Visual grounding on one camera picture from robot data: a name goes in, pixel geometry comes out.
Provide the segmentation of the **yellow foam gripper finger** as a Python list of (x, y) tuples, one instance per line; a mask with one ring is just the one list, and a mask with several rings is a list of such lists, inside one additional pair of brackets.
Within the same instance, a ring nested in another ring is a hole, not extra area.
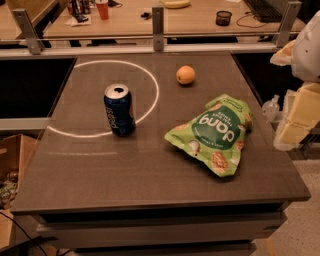
[(270, 59), (270, 63), (277, 66), (290, 65), (295, 41), (288, 42), (282, 49), (278, 50)]
[(283, 103), (282, 119), (273, 145), (281, 151), (297, 148), (320, 122), (320, 84), (304, 82), (297, 90), (288, 90)]

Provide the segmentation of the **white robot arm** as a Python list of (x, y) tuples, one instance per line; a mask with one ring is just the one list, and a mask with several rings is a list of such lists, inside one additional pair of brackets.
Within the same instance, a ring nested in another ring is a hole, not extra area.
[(320, 122), (320, 11), (270, 62), (290, 65), (292, 75), (303, 82), (296, 92), (287, 92), (273, 142), (276, 149), (290, 151)]

